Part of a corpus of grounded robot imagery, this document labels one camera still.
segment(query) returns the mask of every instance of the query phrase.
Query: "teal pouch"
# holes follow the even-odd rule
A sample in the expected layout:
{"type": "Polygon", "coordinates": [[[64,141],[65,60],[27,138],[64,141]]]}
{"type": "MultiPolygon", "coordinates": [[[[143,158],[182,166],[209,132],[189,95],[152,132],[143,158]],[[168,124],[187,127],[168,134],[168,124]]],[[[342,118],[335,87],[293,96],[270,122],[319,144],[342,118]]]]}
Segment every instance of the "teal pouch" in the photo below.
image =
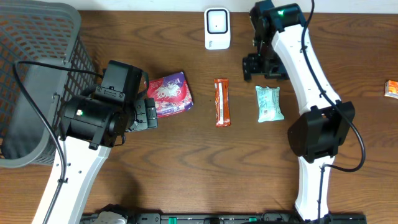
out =
{"type": "Polygon", "coordinates": [[[279,108],[279,87],[263,88],[256,86],[259,104],[259,123],[264,121],[279,121],[285,119],[279,108]]]}

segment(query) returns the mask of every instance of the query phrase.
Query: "gray bin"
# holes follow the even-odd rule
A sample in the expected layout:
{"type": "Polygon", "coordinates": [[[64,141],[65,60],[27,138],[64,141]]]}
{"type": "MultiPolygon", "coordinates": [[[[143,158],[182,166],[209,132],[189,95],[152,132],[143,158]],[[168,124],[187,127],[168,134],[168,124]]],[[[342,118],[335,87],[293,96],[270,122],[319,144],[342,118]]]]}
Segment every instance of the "gray bin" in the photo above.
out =
{"type": "MultiPolygon", "coordinates": [[[[79,36],[80,24],[79,13],[67,4],[0,0],[0,167],[52,164],[55,144],[20,94],[12,63],[35,60],[93,71],[79,36]]],[[[95,80],[92,75],[36,65],[20,65],[19,75],[54,130],[64,103],[95,80]]]]}

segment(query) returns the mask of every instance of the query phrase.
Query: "wooden surface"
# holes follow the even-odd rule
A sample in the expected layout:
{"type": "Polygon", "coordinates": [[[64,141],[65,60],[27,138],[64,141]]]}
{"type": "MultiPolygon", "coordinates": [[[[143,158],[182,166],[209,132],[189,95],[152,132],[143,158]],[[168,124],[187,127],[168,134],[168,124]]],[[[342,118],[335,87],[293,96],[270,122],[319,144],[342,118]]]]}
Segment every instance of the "wooden surface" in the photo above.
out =
{"type": "MultiPolygon", "coordinates": [[[[160,119],[157,129],[127,134],[99,172],[85,212],[109,203],[164,213],[292,209],[299,167],[287,129],[299,117],[297,100],[289,81],[243,81],[242,58],[255,52],[246,13],[231,14],[231,47],[219,51],[205,50],[202,13],[80,13],[81,34],[98,68],[113,59],[151,79],[184,71],[194,100],[191,110],[160,119]],[[215,128],[214,78],[229,78],[227,128],[215,128]],[[280,87],[284,121],[257,122],[256,85],[280,87]]],[[[395,223],[398,100],[383,94],[386,80],[398,80],[398,16],[315,14],[310,35],[333,88],[354,103],[354,122],[368,147],[359,172],[332,171],[329,208],[363,212],[369,223],[395,223]]],[[[353,133],[339,152],[336,164],[357,165],[353,133]]],[[[0,223],[31,222],[50,169],[0,169],[0,223]]]]}

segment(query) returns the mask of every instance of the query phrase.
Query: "small orange box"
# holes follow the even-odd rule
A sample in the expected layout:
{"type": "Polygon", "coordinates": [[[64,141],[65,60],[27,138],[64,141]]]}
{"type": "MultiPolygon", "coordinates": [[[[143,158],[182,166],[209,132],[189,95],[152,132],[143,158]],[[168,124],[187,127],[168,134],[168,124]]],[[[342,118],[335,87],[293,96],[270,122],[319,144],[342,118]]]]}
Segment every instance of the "small orange box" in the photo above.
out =
{"type": "Polygon", "coordinates": [[[393,97],[398,99],[398,82],[388,80],[386,82],[386,89],[384,96],[393,97]]]}

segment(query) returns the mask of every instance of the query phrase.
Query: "white background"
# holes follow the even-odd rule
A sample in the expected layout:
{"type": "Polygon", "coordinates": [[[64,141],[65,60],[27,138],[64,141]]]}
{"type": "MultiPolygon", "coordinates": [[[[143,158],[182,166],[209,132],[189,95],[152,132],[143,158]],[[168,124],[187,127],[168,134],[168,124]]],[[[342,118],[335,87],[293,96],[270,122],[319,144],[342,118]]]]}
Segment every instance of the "white background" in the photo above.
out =
{"type": "MultiPolygon", "coordinates": [[[[79,10],[199,11],[223,6],[231,12],[249,12],[257,0],[41,0],[64,2],[79,10]]],[[[311,0],[273,0],[275,6],[296,2],[303,12],[311,0]]],[[[315,12],[398,13],[398,0],[315,0],[315,12]]]]}

